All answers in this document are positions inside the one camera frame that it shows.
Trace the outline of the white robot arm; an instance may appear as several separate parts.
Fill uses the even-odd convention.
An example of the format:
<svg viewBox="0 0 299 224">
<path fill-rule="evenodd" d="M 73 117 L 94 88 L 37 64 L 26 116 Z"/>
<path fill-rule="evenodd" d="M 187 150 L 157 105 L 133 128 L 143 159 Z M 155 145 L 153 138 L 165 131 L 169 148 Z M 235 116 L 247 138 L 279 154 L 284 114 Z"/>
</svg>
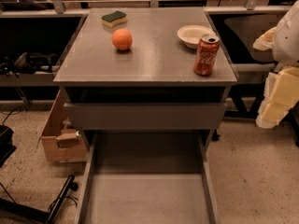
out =
<svg viewBox="0 0 299 224">
<path fill-rule="evenodd" d="M 263 101 L 256 124 L 271 129 L 286 117 L 299 102 L 299 1 L 296 1 L 277 26 L 253 43 L 258 50 L 272 50 L 278 63 L 270 72 L 264 86 Z"/>
</svg>

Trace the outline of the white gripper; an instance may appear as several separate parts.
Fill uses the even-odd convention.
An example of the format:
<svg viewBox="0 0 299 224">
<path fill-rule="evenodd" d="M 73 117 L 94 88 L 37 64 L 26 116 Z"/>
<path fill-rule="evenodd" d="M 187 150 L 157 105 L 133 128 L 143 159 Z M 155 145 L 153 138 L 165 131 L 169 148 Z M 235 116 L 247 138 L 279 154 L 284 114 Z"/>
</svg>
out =
<svg viewBox="0 0 299 224">
<path fill-rule="evenodd" d="M 260 35 L 253 47 L 261 51 L 271 49 L 276 30 L 273 27 Z M 299 68 L 287 67 L 277 74 L 270 72 L 265 81 L 264 97 L 266 100 L 262 101 L 255 122 L 260 128 L 272 129 L 286 117 L 287 107 L 299 102 Z"/>
</svg>

